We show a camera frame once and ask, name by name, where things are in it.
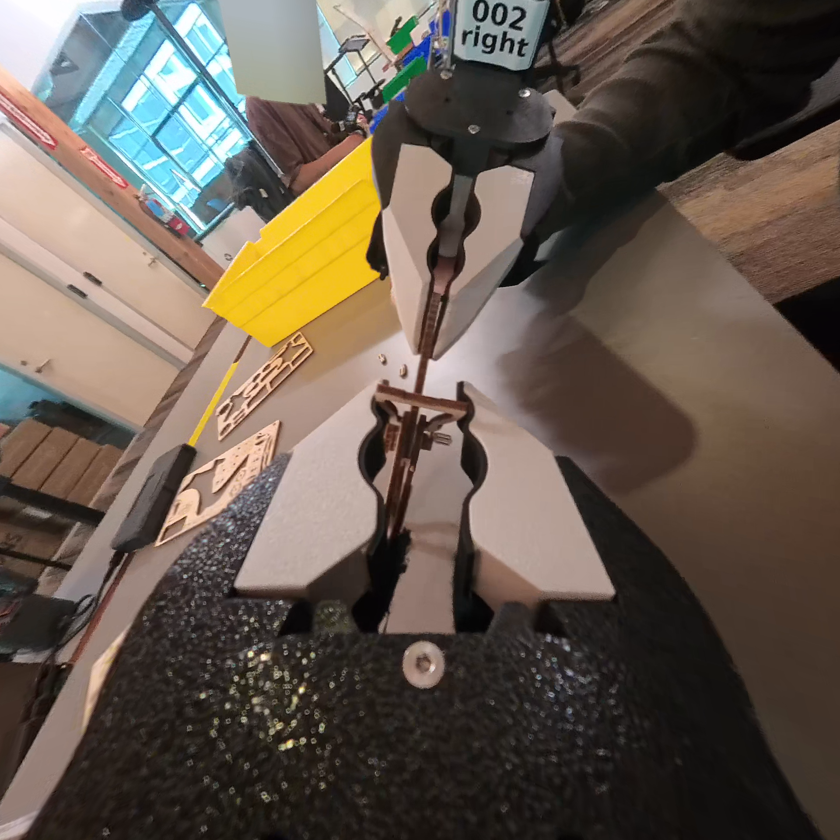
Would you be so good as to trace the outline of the black jacket on chair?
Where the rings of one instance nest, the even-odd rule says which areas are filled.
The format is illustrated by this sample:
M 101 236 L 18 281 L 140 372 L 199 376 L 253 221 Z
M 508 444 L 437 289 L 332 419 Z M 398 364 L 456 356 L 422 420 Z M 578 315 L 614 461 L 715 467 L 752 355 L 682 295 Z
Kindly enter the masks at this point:
M 231 200 L 239 210 L 252 208 L 265 224 L 295 200 L 274 165 L 254 140 L 224 163 L 230 181 Z

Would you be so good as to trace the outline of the person's right forearm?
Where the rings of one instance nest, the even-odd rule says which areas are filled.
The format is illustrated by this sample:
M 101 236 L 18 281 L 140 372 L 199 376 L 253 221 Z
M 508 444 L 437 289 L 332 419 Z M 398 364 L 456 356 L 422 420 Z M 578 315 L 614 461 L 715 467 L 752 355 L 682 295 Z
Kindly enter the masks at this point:
M 555 129 L 560 184 L 541 226 L 674 181 L 792 117 L 838 56 L 838 1 L 678 2 Z

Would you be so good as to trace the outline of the yellow tape strip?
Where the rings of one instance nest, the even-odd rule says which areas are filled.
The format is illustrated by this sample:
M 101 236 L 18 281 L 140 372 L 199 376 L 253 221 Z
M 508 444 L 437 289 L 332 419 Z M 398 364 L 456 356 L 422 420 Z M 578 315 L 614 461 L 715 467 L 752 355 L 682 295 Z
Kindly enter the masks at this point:
M 187 444 L 190 447 L 195 447 L 197 442 L 199 441 L 200 437 L 202 436 L 204 429 L 206 428 L 207 424 L 214 416 L 218 404 L 221 402 L 222 397 L 230 383 L 231 379 L 233 378 L 236 370 L 238 368 L 238 360 L 231 363 L 228 367 L 226 373 L 224 374 L 222 380 L 220 381 L 215 393 L 213 394 L 212 398 L 210 399 L 209 403 L 206 405 L 203 414 L 201 415 L 198 423 L 196 424 L 192 435 L 189 437 Z

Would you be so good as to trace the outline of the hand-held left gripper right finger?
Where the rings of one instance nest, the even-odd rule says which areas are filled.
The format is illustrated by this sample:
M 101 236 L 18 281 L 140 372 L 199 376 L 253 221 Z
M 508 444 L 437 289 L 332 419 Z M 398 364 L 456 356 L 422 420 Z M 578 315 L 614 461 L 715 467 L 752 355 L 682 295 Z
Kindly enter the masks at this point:
M 616 590 L 552 450 L 468 382 L 462 469 L 473 484 L 461 524 L 468 592 L 489 607 L 609 602 Z

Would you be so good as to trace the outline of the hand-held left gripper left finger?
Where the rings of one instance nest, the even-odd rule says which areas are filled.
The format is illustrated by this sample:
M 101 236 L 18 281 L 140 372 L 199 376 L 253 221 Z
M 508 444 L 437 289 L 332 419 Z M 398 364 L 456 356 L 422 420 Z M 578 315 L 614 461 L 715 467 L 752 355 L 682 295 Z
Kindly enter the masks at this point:
M 238 595 L 352 606 L 368 589 L 382 499 L 361 452 L 380 421 L 375 391 L 365 387 L 291 450 L 235 579 Z

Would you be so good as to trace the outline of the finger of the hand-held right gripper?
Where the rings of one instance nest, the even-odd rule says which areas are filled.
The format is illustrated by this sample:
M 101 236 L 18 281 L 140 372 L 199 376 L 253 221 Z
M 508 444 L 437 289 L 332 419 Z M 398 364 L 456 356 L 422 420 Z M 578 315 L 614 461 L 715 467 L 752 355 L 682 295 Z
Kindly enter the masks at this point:
M 432 354 L 435 361 L 463 337 L 522 250 L 521 231 L 532 183 L 532 172 L 511 165 L 477 176 L 479 222 L 465 238 L 464 265 L 448 289 Z
M 421 332 L 433 271 L 429 249 L 438 235 L 433 218 L 437 196 L 449 187 L 452 166 L 432 148 L 400 147 L 392 195 L 382 209 L 382 229 L 395 309 L 411 351 L 420 353 Z

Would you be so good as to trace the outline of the yellow storage bin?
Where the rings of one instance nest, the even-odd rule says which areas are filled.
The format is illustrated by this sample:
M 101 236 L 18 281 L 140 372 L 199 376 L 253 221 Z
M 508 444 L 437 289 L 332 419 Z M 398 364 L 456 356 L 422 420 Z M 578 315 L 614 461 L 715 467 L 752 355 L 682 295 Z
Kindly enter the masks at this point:
M 272 347 L 379 273 L 366 253 L 381 211 L 365 140 L 247 242 L 204 307 Z

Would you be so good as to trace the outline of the black flat case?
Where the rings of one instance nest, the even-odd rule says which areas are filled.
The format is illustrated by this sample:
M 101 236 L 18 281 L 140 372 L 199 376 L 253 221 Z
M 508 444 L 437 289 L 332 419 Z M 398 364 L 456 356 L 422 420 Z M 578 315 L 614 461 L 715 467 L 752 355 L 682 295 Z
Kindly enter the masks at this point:
M 110 543 L 112 551 L 132 553 L 149 546 L 158 538 L 195 456 L 196 449 L 193 446 L 180 444 L 155 460 Z

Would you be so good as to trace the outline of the wooden model frame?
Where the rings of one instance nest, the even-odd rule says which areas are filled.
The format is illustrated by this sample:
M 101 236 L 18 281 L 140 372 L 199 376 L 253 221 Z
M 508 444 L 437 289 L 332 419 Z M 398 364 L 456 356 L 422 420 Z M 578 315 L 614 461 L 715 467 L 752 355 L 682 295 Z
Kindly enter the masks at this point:
M 374 401 L 387 414 L 385 450 L 394 459 L 385 497 L 387 537 L 395 543 L 404 530 L 408 502 L 419 457 L 435 447 L 452 445 L 446 431 L 450 424 L 467 419 L 469 399 L 455 400 L 409 392 L 383 381 L 375 389 Z

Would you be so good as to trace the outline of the wooden parts sheet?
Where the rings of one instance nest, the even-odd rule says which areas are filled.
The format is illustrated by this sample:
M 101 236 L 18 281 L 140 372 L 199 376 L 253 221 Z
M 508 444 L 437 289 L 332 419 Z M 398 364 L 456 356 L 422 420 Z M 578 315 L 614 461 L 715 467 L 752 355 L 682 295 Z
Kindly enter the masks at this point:
M 301 332 L 284 342 L 267 362 L 220 402 L 215 411 L 217 439 L 225 440 L 313 355 Z
M 280 422 L 275 421 L 187 474 L 175 493 L 154 546 L 160 547 L 222 513 L 271 464 L 279 431 Z

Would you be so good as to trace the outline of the stack of cardboard boxes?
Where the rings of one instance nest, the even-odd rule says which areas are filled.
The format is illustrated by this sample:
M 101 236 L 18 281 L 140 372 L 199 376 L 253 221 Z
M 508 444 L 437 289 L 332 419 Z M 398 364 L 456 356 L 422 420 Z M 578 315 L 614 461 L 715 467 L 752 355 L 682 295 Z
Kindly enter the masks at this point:
M 2 425 L 1 475 L 16 487 L 90 507 L 123 450 L 27 418 Z

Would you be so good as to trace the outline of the wooden spoked wheel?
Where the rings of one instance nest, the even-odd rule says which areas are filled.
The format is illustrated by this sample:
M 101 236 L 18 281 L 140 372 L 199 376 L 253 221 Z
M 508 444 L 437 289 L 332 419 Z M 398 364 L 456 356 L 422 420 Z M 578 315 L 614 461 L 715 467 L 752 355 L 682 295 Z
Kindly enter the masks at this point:
M 448 290 L 456 275 L 456 266 L 456 256 L 437 256 L 418 343 L 418 364 L 414 383 L 416 394 L 424 392 L 427 367 L 434 355 L 440 323 L 448 299 Z

